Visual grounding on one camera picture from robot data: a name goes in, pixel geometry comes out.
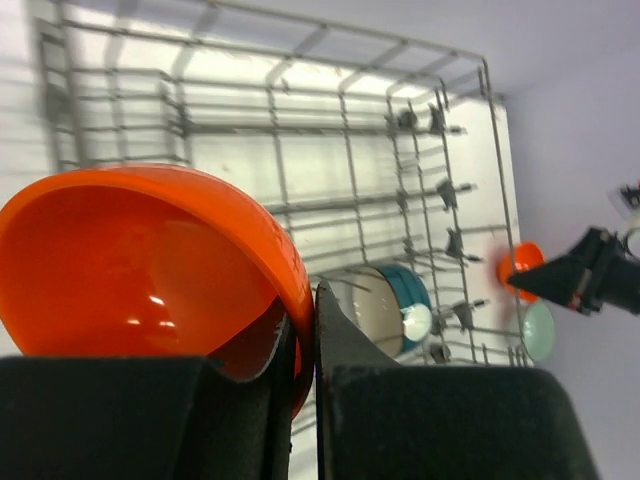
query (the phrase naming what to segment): gray wall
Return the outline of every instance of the gray wall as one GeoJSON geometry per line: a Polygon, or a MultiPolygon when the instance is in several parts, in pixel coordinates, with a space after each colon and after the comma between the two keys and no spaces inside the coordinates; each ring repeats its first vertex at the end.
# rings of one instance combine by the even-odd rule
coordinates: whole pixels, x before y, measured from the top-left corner
{"type": "MultiPolygon", "coordinates": [[[[640,178],[640,48],[518,95],[507,104],[523,239],[548,256],[589,225],[620,229],[607,192],[640,178]]],[[[640,318],[613,307],[554,309],[543,366],[571,395],[605,479],[639,478],[640,318]]]]}

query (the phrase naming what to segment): dish rack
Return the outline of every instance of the dish rack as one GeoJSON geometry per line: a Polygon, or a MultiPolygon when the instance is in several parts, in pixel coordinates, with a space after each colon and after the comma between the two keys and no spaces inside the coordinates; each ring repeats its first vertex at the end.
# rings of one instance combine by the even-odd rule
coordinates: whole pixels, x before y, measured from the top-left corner
{"type": "Polygon", "coordinates": [[[440,331],[401,363],[531,363],[497,321],[493,262],[518,231],[482,56],[224,1],[104,3],[29,1],[52,170],[166,162],[221,177],[342,300],[364,265],[424,280],[440,331]]]}

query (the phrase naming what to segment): orange bowl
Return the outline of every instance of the orange bowl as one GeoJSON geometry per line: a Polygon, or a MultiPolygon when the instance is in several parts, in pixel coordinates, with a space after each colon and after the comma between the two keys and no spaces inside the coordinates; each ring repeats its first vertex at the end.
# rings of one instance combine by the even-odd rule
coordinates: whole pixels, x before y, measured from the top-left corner
{"type": "MultiPolygon", "coordinates": [[[[522,272],[529,270],[530,268],[537,267],[544,263],[544,254],[542,250],[533,242],[525,242],[517,245],[513,249],[514,260],[516,265],[516,271],[522,272]]],[[[505,255],[498,264],[498,280],[500,283],[515,295],[515,289],[507,283],[507,279],[511,276],[513,271],[513,263],[511,262],[511,254],[505,255]]],[[[520,298],[533,303],[538,300],[537,295],[534,295],[524,290],[519,290],[520,298]]]]}
{"type": "Polygon", "coordinates": [[[25,354],[207,355],[279,299],[298,345],[294,413],[313,377],[304,265],[258,203],[181,167],[78,170],[0,211],[0,318],[25,354]]]}

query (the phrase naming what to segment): wire rack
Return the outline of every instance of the wire rack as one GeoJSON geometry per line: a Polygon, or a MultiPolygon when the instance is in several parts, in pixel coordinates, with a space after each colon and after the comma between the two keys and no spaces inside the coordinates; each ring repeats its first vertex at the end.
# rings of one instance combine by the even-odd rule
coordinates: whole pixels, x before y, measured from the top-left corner
{"type": "Polygon", "coordinates": [[[423,278],[438,341],[401,363],[530,363],[521,331],[494,321],[487,245],[513,251],[518,232],[482,56],[230,2],[104,3],[28,3],[54,171],[212,173],[263,203],[346,303],[366,265],[423,278]]]}

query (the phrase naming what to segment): orange plastic bowl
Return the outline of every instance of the orange plastic bowl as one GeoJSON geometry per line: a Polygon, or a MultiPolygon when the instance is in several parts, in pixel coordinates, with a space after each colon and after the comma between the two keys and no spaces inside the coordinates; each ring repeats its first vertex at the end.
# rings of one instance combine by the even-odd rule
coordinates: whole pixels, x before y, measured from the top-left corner
{"type": "Polygon", "coordinates": [[[0,318],[36,355],[206,355],[274,303],[313,377],[312,294],[287,234],[249,196],[167,165],[45,178],[0,212],[0,318]]]}
{"type": "MultiPolygon", "coordinates": [[[[514,257],[516,270],[519,272],[529,270],[530,268],[537,267],[544,263],[544,254],[542,250],[533,242],[525,242],[517,245],[514,248],[514,257]]],[[[504,287],[515,295],[515,289],[507,283],[507,279],[513,272],[513,266],[511,263],[511,255],[507,254],[498,264],[498,279],[504,287]]],[[[533,303],[538,300],[537,295],[534,295],[524,290],[519,290],[520,298],[533,303]]]]}

